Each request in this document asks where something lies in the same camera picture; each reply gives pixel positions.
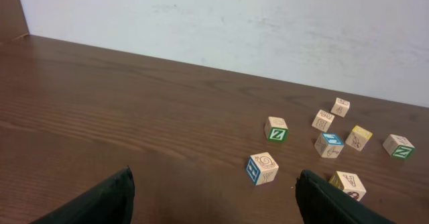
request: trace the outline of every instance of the block with printed text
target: block with printed text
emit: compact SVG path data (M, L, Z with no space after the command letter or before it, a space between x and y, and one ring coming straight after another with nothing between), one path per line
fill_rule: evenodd
M250 156L246 166L246 172L255 185L273 181L278 170L278 164L267 152Z
M332 121L334 120L334 117L334 115L327 113L326 111L320 110L317 113L316 118L314 118L313 124L311 126L326 133Z
M367 192L356 174L336 171L329 182L356 201L360 201Z
M337 114L338 116L344 117L347 111L350 109L350 102L336 98L334 107L330 110L331 113Z
M343 150L344 144L335 133L321 133L314 147L323 158L336 158Z
M267 139L271 141L283 142L288 134L288 126L280 117L268 117L264 130Z
M383 147L387 153L394 158L408 159L414 152L415 147L406 137L391 134L384 141Z
M356 150L361 151L373 133L356 125L346 139L346 144L352 146Z

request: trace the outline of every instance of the toy block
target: toy block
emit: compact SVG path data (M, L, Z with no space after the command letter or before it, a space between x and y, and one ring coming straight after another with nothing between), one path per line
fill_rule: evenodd
M329 182L356 201L360 201L367 192L356 174L336 171Z
M246 166L246 172L255 185L273 181L278 170L278 164L267 152L250 156Z
M337 114L338 116L344 117L347 111L350 109L350 102L336 98L334 107L330 110L331 113Z
M334 120L334 117L334 115L327 113L326 111L320 110L317 113L316 118L314 118L313 124L311 126L326 133L332 121Z
M414 152L415 147L408 141L406 137L391 134L384 141L383 147L387 153L394 158L402 160L408 159Z
M346 144L352 146L356 150L361 151L373 133L356 125L346 139Z
M323 158L336 158L344 148L344 144L335 133L321 133L314 147Z
M264 130L267 139L276 142L283 142L288 134L288 126L280 117L268 117Z

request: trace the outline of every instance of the white wall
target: white wall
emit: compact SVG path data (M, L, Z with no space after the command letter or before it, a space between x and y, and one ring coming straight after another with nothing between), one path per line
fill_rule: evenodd
M33 35L429 107L429 0L21 1Z

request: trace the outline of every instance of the block with blue side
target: block with blue side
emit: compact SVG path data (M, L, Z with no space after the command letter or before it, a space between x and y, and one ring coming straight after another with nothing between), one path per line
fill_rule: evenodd
M323 158L336 158L343 150L344 143L335 133L321 133L314 147Z
M279 166L267 152L250 156L246 165L246 172L254 185L273 181L278 169Z

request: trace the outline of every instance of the brown wooden panel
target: brown wooden panel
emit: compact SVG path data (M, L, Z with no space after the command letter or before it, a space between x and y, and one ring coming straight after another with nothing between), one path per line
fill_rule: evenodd
M0 44L28 34L20 0L0 0Z
M323 159L311 123L336 97L351 109L330 132L359 124L373 137ZM288 124L283 144L265 139L270 115ZM126 165L134 223L302 223L303 169L356 173L364 205L427 223L428 126L423 107L30 36L0 46L0 223L36 219ZM390 133L415 145L409 160L383 149ZM245 163L261 152L280 169L254 187Z

